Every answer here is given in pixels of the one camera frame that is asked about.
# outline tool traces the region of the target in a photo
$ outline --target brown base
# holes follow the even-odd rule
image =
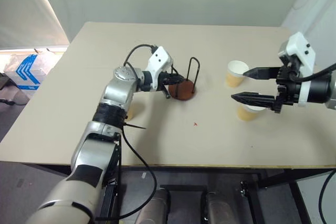
[[[172,98],[175,98],[181,101],[186,101],[192,98],[195,94],[195,91],[193,93],[193,86],[194,86],[194,83],[192,81],[184,80],[180,84],[169,85],[168,90]]]

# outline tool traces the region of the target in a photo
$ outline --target gray floor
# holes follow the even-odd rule
[[[9,130],[23,106],[4,107],[0,104],[0,140]],[[123,173],[126,191],[122,212],[128,212],[142,203],[151,192],[150,174],[143,171]],[[206,185],[210,191],[220,192],[231,205],[239,223],[252,223],[246,198],[240,195],[239,182],[251,179],[249,175],[212,173],[156,172],[158,183],[176,185]],[[23,164],[0,162],[0,223],[20,224],[36,210],[48,192],[61,180],[55,175]],[[197,224],[200,221],[200,193],[172,192],[169,224]],[[258,192],[266,223],[300,223],[294,200],[288,186],[278,186]],[[137,214],[123,220],[134,223]]]

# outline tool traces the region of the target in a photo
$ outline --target wooden table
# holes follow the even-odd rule
[[[162,45],[186,75],[190,57],[201,62],[193,99],[166,100],[161,92],[136,93],[132,124],[126,128],[135,149],[152,165],[216,167],[331,167],[336,165],[335,112],[323,104],[284,106],[258,119],[238,119],[233,93],[275,95],[274,80],[246,79],[238,88],[225,84],[227,63],[250,68],[280,66],[278,49],[289,31],[276,27],[86,23],[0,143],[0,160],[70,164],[114,68],[136,45]],[[144,69],[148,49],[131,57]],[[191,78],[196,66],[192,69]],[[123,148],[123,165],[140,161]]]

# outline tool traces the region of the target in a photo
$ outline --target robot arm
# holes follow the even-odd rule
[[[145,71],[116,68],[72,156],[70,176],[56,185],[28,224],[93,223],[101,188],[118,163],[116,142],[121,138],[133,94],[163,90],[165,84],[182,82],[182,76],[166,73],[172,64],[169,54],[159,47]]]
[[[244,73],[257,80],[276,79],[276,97],[255,92],[242,92],[231,97],[243,104],[270,108],[276,113],[281,112],[284,104],[305,106],[307,102],[325,103],[327,108],[336,109],[336,73],[323,70],[313,74],[315,52],[302,33],[292,35],[283,43],[278,56],[282,67],[253,68]]]

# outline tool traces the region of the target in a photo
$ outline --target white tabletop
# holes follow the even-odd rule
[[[289,31],[275,27],[86,23],[62,59],[0,143],[0,160],[70,164],[114,68],[136,45],[163,46],[186,75],[196,57],[201,70],[197,93],[189,101],[166,100],[161,92],[136,93],[128,140],[152,165],[225,167],[326,167],[336,165],[336,114],[323,104],[284,106],[258,119],[238,119],[231,94],[259,91],[275,95],[274,80],[246,79],[225,84],[226,65],[237,59],[250,68],[280,66],[277,57]],[[145,68],[148,49],[131,57]],[[140,161],[124,145],[123,165]]]

